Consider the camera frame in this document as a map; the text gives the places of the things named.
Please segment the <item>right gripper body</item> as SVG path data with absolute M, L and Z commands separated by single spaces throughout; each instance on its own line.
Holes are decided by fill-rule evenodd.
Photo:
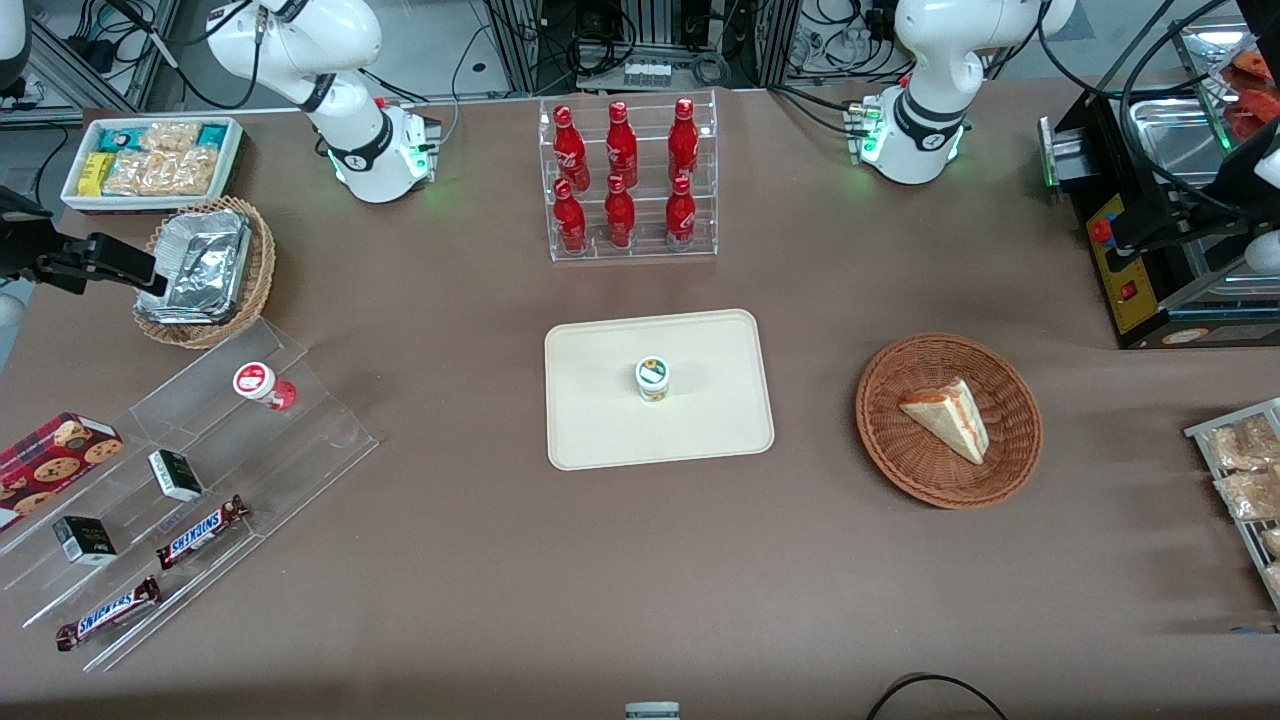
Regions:
M 90 255 L 95 250 L 95 240 L 3 240 L 3 283 L 26 279 L 83 295 L 90 282 Z

